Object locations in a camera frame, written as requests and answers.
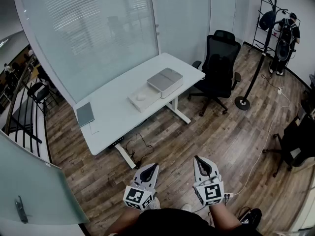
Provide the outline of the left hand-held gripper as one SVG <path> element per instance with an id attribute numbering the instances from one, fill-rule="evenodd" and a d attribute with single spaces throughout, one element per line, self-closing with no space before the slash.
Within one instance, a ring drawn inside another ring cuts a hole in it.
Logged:
<path id="1" fill-rule="evenodd" d="M 136 210 L 145 210 L 153 201 L 156 190 L 159 173 L 159 165 L 157 163 L 148 164 L 136 171 L 134 180 L 130 185 L 126 186 L 123 196 L 123 202 L 127 207 Z"/>

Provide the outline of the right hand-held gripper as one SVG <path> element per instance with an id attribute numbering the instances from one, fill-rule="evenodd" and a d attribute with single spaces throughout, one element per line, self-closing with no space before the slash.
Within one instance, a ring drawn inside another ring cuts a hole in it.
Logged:
<path id="1" fill-rule="evenodd" d="M 195 194 L 203 207 L 219 204 L 224 198 L 224 186 L 217 165 L 211 160 L 195 156 L 193 159 Z"/>

